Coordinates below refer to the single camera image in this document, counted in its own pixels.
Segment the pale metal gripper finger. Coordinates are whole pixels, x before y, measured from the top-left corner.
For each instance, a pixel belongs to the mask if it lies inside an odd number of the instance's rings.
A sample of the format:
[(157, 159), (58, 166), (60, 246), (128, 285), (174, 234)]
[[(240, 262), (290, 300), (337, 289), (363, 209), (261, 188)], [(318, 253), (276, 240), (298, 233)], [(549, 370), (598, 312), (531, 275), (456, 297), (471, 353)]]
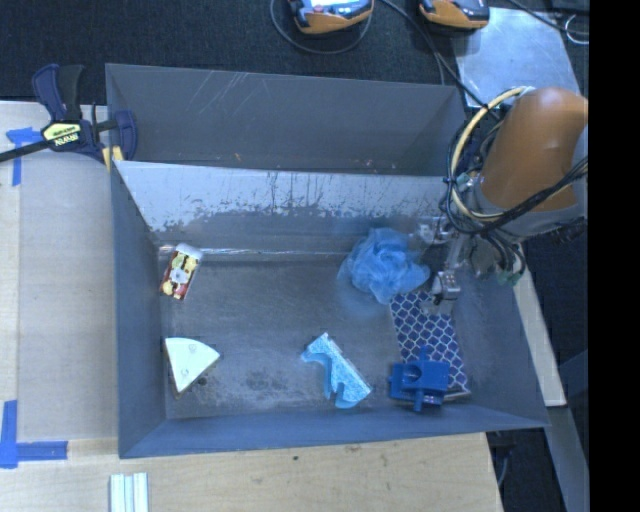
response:
[(442, 283), (439, 277), (433, 279), (431, 289), (423, 301), (423, 311), (426, 314), (439, 314), (442, 301)]
[(442, 271), (439, 274), (441, 291), (439, 310), (442, 315), (451, 316), (459, 297), (459, 285), (454, 271)]

